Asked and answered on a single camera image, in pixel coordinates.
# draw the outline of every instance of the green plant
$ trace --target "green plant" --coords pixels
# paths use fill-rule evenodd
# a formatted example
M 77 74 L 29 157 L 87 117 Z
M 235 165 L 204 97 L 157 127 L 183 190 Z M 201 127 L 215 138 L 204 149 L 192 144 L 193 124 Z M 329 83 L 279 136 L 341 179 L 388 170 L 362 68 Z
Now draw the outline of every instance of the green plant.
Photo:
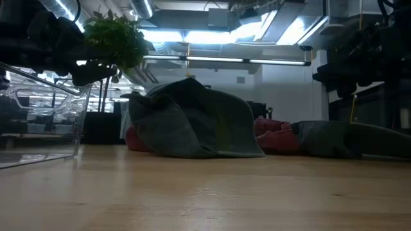
M 103 15 L 94 12 L 94 16 L 84 22 L 85 41 L 102 53 L 105 58 L 97 59 L 102 65 L 116 65 L 120 70 L 112 81 L 118 82 L 122 72 L 139 65 L 147 55 L 146 40 L 138 30 L 137 21 L 129 21 L 125 16 L 118 17 L 111 10 Z

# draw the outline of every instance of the clear plastic container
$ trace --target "clear plastic container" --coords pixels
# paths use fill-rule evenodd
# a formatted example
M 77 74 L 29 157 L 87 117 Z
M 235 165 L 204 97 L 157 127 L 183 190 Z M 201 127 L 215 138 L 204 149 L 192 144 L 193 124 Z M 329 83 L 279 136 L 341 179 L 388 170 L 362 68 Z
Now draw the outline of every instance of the clear plastic container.
M 78 154 L 91 85 L 49 85 L 0 83 L 0 169 Z

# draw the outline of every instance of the wooden table surface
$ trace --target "wooden table surface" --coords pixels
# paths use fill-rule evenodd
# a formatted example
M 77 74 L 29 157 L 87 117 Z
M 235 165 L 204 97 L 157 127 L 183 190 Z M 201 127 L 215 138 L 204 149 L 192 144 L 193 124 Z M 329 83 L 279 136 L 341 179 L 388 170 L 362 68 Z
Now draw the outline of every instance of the wooden table surface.
M 0 230 L 411 230 L 411 163 L 84 146 L 1 170 Z

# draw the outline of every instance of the wall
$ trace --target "wall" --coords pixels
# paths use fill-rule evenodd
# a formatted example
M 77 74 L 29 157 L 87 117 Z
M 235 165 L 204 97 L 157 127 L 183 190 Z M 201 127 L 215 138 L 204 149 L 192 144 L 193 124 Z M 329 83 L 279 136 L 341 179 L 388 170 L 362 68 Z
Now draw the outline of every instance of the wall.
M 151 72 L 158 79 L 160 84 L 172 83 L 183 80 L 186 77 L 186 69 L 151 69 Z M 196 76 L 196 80 L 203 85 L 210 85 L 214 90 L 220 90 L 235 95 L 243 100 L 253 99 L 254 75 L 248 74 L 246 70 L 209 70 L 209 69 L 190 69 L 189 73 Z M 244 84 L 237 84 L 237 77 L 245 77 Z
M 322 51 L 311 67 L 262 65 L 254 78 L 254 101 L 272 107 L 272 118 L 280 121 L 328 120 L 325 87 L 312 78 L 325 62 Z

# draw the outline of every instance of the red fabric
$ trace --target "red fabric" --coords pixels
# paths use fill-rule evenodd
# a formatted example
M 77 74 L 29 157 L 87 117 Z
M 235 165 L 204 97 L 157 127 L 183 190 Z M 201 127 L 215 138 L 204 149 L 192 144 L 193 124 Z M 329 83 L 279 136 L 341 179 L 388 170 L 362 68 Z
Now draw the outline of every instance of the red fabric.
M 299 149 L 299 142 L 288 122 L 259 118 L 254 122 L 254 131 L 257 143 L 265 153 Z
M 136 129 L 133 126 L 128 128 L 125 140 L 130 151 L 153 152 L 139 139 Z

